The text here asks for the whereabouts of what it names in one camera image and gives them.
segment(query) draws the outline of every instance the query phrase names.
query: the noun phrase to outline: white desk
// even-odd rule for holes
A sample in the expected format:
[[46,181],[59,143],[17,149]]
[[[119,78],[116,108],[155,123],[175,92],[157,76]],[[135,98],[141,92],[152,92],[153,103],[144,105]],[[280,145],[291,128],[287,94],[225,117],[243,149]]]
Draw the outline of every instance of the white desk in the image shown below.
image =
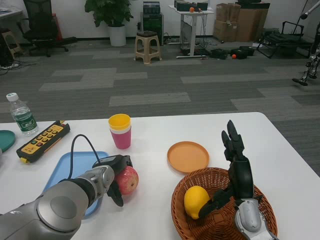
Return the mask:
[[22,14],[22,10],[20,9],[9,9],[10,12],[7,12],[7,13],[2,13],[0,11],[0,20],[2,19],[5,19],[7,17],[12,17],[12,16],[15,16],[15,15],[20,15]]
[[[180,14],[180,33],[183,30],[183,23],[185,21],[185,15],[187,16],[192,16],[192,33],[191,33],[191,40],[190,40],[190,54],[187,56],[177,56],[177,59],[182,59],[182,58],[201,58],[203,55],[195,55],[195,46],[196,46],[196,36],[197,36],[197,19],[198,17],[201,17],[203,15],[208,15],[208,14],[214,14],[213,11],[207,10],[207,11],[202,11],[202,12],[189,12],[189,11],[178,11],[175,6],[169,5],[169,8],[173,9],[175,12]],[[179,43],[174,43],[174,44],[180,44],[182,43],[183,39],[180,40]]]
[[[77,134],[85,134],[97,151],[130,155],[139,174],[134,194],[117,207],[105,196],[98,212],[82,221],[74,240],[180,240],[171,217],[171,197],[184,175],[167,162],[167,151],[180,141],[194,141],[210,154],[210,167],[228,169],[221,140],[232,120],[242,135],[244,154],[251,162],[254,183],[273,207],[280,240],[319,239],[320,178],[261,113],[138,117],[132,119],[132,145],[118,150],[107,119],[73,120],[71,132],[34,164],[23,164],[16,155],[30,138],[16,123],[0,129],[16,133],[16,143],[0,160],[0,213],[33,201],[44,189],[60,157],[70,151]],[[39,122],[40,130],[52,122]],[[79,138],[75,151],[90,151]]]

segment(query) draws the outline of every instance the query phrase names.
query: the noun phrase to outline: wicker basket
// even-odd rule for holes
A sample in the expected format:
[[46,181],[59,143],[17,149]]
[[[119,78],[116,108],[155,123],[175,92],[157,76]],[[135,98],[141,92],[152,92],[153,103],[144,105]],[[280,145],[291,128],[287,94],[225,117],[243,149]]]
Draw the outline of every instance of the wicker basket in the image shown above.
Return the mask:
[[[172,195],[171,215],[177,232],[183,240],[245,240],[235,224],[235,200],[203,219],[193,220],[186,214],[184,196],[192,186],[201,186],[207,190],[210,198],[218,189],[228,186],[228,171],[221,168],[204,168],[185,176],[176,186]],[[263,195],[254,186],[254,195]],[[263,197],[259,204],[269,230],[277,235],[277,222],[268,200]]]

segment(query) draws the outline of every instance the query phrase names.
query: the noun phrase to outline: bottle label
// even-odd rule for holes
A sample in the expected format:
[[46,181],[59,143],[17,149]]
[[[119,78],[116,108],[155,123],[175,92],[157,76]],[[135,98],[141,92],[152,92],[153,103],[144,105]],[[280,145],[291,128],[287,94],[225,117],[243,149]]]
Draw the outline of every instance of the bottle label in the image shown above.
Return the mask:
[[22,132],[28,132],[37,127],[37,122],[32,115],[25,120],[16,120],[16,123]]

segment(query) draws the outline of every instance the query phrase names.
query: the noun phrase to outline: robotic arm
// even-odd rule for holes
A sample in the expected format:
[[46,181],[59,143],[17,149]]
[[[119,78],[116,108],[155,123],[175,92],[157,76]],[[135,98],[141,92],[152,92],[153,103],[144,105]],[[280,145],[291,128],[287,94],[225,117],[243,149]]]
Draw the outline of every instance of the robotic arm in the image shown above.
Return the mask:
[[[318,1],[309,11],[301,15],[301,19],[306,19],[316,8],[320,6],[320,1]],[[316,28],[316,33],[314,37],[314,43],[310,51],[311,55],[308,62],[306,63],[306,69],[300,79],[293,78],[292,81],[298,83],[302,86],[308,86],[307,78],[316,79],[317,69],[320,64],[320,23]]]
[[91,170],[64,179],[33,202],[0,216],[0,240],[69,240],[78,231],[88,207],[105,193],[124,205],[115,175],[132,163],[129,156],[100,159]]
[[232,121],[227,124],[229,135],[223,131],[222,141],[225,146],[224,155],[230,161],[228,170],[229,185],[218,190],[214,200],[209,200],[200,210],[199,217],[204,217],[214,210],[224,207],[234,197],[237,211],[235,224],[248,240],[279,240],[269,231],[267,221],[259,210],[261,196],[254,197],[254,181],[249,159],[243,155],[245,149],[241,135]]

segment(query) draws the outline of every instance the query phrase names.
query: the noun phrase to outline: potted plant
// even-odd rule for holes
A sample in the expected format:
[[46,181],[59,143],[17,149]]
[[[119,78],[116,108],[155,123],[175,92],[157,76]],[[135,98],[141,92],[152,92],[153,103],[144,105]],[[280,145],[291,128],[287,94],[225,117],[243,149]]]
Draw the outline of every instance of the potted plant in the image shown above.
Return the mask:
[[124,20],[128,22],[133,16],[130,13],[129,0],[86,0],[85,12],[93,11],[96,27],[102,21],[108,25],[111,45],[120,47],[126,45],[126,27]]

